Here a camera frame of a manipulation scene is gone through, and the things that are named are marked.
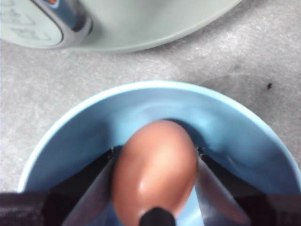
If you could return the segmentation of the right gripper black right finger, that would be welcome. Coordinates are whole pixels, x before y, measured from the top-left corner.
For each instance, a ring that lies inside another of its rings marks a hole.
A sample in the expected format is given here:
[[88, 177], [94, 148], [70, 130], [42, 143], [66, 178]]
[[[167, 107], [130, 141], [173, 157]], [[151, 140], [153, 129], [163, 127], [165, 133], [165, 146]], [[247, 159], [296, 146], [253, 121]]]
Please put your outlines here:
[[262, 194], [196, 147], [198, 172], [195, 190], [205, 226], [250, 226], [251, 219], [236, 198]]

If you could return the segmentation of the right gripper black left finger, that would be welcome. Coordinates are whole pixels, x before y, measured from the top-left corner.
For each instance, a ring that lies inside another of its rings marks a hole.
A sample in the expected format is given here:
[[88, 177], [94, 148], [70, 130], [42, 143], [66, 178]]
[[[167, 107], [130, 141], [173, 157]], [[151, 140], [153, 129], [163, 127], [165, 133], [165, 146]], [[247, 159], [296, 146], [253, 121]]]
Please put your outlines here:
[[92, 226], [103, 223], [111, 197], [117, 147], [49, 190], [44, 212], [47, 226]]

